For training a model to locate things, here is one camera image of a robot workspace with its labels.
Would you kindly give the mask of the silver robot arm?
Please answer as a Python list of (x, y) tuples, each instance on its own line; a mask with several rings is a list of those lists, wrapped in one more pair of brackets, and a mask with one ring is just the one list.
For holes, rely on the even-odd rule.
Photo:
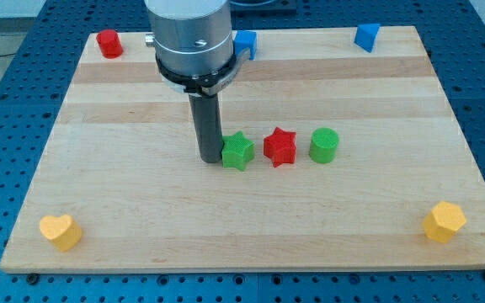
[(210, 97), (225, 89), (253, 45), (232, 36), (227, 0), (146, 0), (157, 69), (172, 89)]

